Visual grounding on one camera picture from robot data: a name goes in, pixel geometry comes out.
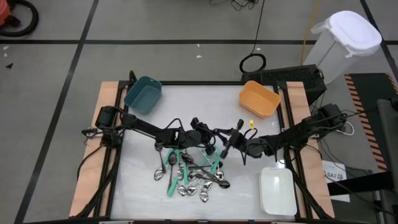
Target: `orange bowl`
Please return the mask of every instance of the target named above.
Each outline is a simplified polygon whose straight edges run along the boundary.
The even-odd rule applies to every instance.
[[[273,114],[279,103],[278,94],[255,81],[248,81],[239,93],[239,104],[260,118]]]

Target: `yellow cable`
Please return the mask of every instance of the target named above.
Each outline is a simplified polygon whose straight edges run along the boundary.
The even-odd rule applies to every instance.
[[[312,13],[312,17],[311,17],[311,21],[310,21],[310,26],[308,27],[307,33],[305,34],[305,37],[304,37],[303,50],[301,51],[301,65],[303,65],[303,63],[304,63],[305,43],[306,43],[306,41],[307,41],[307,39],[308,39],[308,36],[310,35],[311,28],[312,28],[312,26],[313,26],[313,22],[314,22],[314,20],[315,20],[315,17],[317,16],[317,13],[318,13],[318,9],[319,9],[320,4],[321,4],[321,0],[317,0],[317,3],[316,3],[316,5],[315,5],[315,9],[313,10],[313,13]]]

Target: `white plate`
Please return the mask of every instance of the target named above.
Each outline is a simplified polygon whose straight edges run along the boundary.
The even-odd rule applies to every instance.
[[[293,175],[289,169],[263,168],[260,173],[261,209],[271,215],[295,215]]]

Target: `gray floor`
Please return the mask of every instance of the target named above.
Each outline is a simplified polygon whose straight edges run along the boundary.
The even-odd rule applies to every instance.
[[[31,0],[40,12],[37,30],[21,39],[79,40],[93,0]],[[302,40],[315,0],[266,0],[259,39]],[[367,0],[386,40],[398,40],[394,0]],[[261,5],[235,11],[228,3],[207,0],[99,0],[88,40],[253,39]],[[322,1],[316,22],[334,12],[351,10],[366,17],[359,0]],[[26,9],[16,9],[17,16]],[[3,44],[0,37],[0,150],[3,181],[0,214],[12,223],[52,119],[77,45]],[[258,45],[267,68],[299,65],[301,45]],[[86,44],[63,106],[25,222],[63,219],[69,214],[76,170],[84,151],[80,130],[90,125],[102,81],[122,80],[133,69],[140,77],[159,80],[239,80],[239,62],[252,49],[240,44]],[[398,59],[398,46],[389,46]],[[13,68],[5,66],[14,63]],[[245,65],[252,70],[260,62]],[[360,60],[349,73],[389,72],[382,52]],[[328,85],[325,103],[354,110],[343,77]],[[349,166],[376,171],[376,163],[358,118],[356,134],[331,134],[326,140],[336,157]]]

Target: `white plastic jug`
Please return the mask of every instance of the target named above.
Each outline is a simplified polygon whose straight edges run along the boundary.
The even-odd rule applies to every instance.
[[[325,84],[333,81],[360,57],[374,54],[381,35],[366,19],[355,12],[341,11],[315,25],[311,32],[322,33],[304,65],[315,64],[325,76]]]

